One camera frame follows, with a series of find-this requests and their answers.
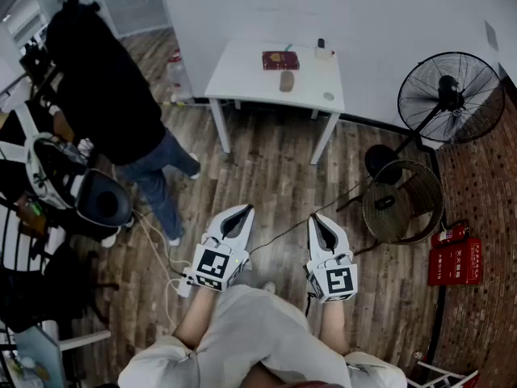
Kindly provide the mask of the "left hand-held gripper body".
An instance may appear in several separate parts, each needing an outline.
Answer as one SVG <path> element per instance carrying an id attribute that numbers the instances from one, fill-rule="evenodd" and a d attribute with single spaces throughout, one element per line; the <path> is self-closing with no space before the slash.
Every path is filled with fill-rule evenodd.
<path id="1" fill-rule="evenodd" d="M 189 284 L 225 291 L 243 272 L 249 253 L 206 234 L 195 249 Z"/>

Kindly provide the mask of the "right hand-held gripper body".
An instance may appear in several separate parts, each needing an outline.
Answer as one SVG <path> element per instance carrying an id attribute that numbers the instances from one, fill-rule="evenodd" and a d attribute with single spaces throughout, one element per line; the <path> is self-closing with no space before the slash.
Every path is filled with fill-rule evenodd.
<path id="1" fill-rule="evenodd" d="M 353 254 L 348 251 L 306 264 L 307 280 L 320 303 L 344 301 L 358 293 L 358 268 L 352 261 Z"/>

